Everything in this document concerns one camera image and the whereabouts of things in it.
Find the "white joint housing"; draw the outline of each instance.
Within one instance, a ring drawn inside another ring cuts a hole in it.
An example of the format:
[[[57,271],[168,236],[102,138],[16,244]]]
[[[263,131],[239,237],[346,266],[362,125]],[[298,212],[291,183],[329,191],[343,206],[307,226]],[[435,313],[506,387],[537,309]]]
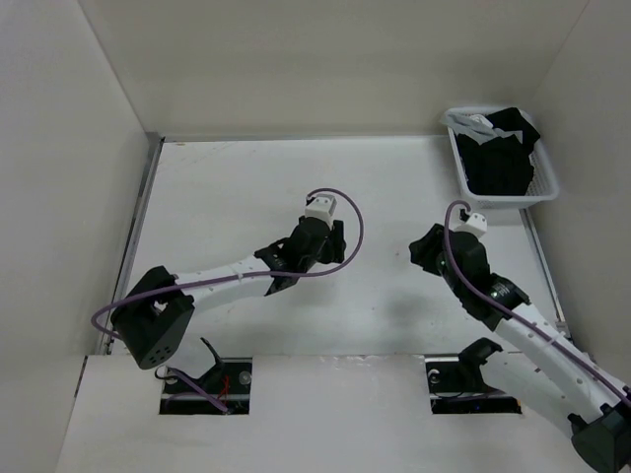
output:
[[[314,200],[305,207],[305,217],[314,217],[326,222],[329,228],[333,227],[333,212],[337,206],[335,196],[332,194],[316,194]]]
[[[473,212],[469,215],[469,220],[457,227],[454,232],[469,232],[477,238],[482,238],[486,234],[487,227],[486,217]]]

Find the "black cloth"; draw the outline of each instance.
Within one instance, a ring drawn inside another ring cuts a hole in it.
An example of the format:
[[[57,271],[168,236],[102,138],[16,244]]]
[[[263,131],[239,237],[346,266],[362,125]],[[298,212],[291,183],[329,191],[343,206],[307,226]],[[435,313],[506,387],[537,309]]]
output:
[[[516,136],[494,138],[478,145],[466,135],[457,135],[456,142],[471,192],[478,195],[526,194],[534,168],[529,153]]]
[[[534,143],[541,138],[538,131],[522,117],[518,108],[505,108],[486,115],[486,118],[493,123],[494,128],[504,131],[522,131],[524,133],[523,146],[528,154],[532,153]]]

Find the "screw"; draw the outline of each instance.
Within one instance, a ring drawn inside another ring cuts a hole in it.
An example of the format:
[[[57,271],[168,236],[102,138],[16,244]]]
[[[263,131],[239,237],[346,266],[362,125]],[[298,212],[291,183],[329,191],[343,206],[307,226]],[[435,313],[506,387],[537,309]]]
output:
[[[242,385],[248,385],[252,382],[252,375],[250,372],[240,372],[239,373],[239,382]]]
[[[436,369],[433,370],[429,370],[429,372],[427,373],[427,377],[430,380],[430,384],[438,384],[439,382],[441,382],[441,372],[439,372]]]

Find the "white floor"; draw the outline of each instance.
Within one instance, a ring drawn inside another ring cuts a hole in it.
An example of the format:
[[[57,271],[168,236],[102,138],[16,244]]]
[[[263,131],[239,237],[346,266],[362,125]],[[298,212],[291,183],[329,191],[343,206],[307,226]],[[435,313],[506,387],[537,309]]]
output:
[[[588,473],[525,414],[435,416],[423,361],[257,357],[248,416],[160,416],[131,357],[90,357],[56,473]]]
[[[455,353],[489,336],[444,281],[409,263],[408,244],[458,196],[447,139],[166,145],[131,284],[155,265],[220,266],[288,235],[305,194],[321,186],[360,205],[358,259],[285,293],[201,314],[190,327],[224,356],[254,355],[251,414],[159,416],[151,372],[129,356],[91,357],[57,473],[589,471],[528,408],[431,414],[423,360],[413,354]],[[344,203],[336,216],[350,248],[355,217]],[[554,320],[519,213],[487,217],[493,270]],[[114,351],[124,353],[120,344]]]
[[[273,297],[196,314],[189,336],[205,335],[225,356],[454,353],[493,338],[443,280],[409,262],[408,244],[442,222],[458,198],[442,137],[167,144],[131,284],[156,265],[212,268],[287,236],[305,195],[321,186],[350,194],[365,216],[366,240],[353,264]],[[483,240],[492,270],[554,320],[519,212],[487,216],[495,223]],[[357,221],[344,202],[336,217],[345,223],[348,254]]]

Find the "robotic arm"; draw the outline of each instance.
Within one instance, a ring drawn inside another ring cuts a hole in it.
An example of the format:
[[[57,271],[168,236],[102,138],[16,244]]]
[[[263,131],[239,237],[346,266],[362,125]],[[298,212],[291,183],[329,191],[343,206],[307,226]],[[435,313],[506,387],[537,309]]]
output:
[[[462,377],[521,399],[570,438],[594,470],[619,471],[631,459],[629,388],[550,325],[515,283],[491,272],[478,240],[486,233],[485,218],[462,216],[463,225],[447,229],[457,268],[446,249],[446,229],[438,224],[410,244],[411,262],[443,277],[472,317],[523,353],[477,340],[458,355]]]
[[[216,280],[203,288],[171,291],[119,307],[111,323],[142,370],[169,366],[199,378],[215,363],[215,354],[200,341],[181,343],[191,317],[243,298],[267,297],[298,283],[318,262],[344,261],[344,225],[333,220],[335,197],[319,193],[307,201],[305,214],[291,235],[248,258],[195,273],[171,273],[164,266],[149,270],[128,297],[175,284]]]

